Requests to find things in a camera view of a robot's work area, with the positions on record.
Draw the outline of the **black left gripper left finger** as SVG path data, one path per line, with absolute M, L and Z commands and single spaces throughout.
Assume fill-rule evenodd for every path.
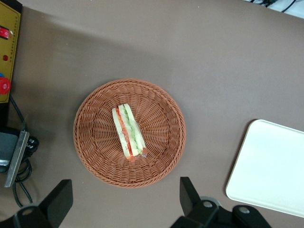
M 72 180 L 61 180 L 40 203 L 30 204 L 17 212 L 13 225 L 15 228 L 58 228 L 72 205 Z

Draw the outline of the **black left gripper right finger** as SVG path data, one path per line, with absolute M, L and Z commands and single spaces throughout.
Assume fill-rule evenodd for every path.
M 184 215 L 171 228 L 215 228 L 219 204 L 211 197 L 200 197 L 189 177 L 180 178 L 180 204 Z

